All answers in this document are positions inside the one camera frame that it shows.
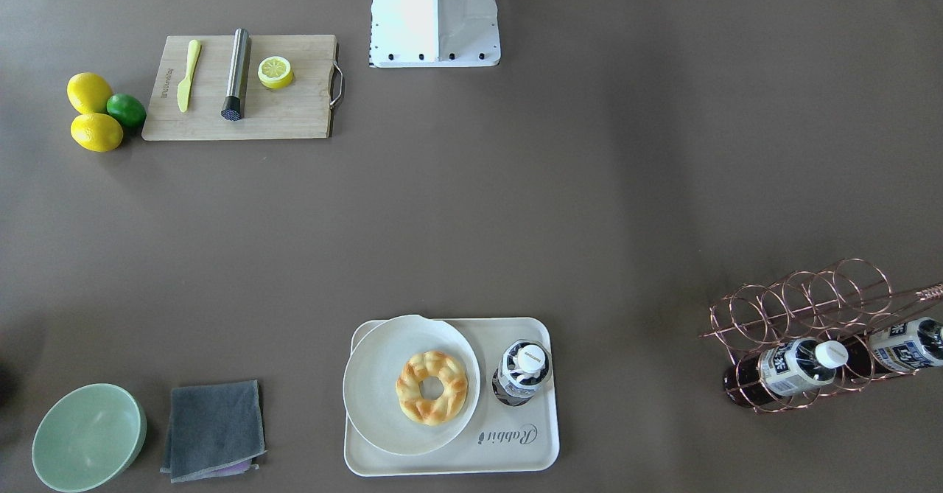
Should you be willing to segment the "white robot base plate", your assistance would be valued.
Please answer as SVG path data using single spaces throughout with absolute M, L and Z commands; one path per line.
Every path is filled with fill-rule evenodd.
M 374 12 L 368 63 L 374 68 L 468 68 L 499 64 L 502 57 L 498 16 L 471 20 L 443 37 L 413 34 L 403 23 Z

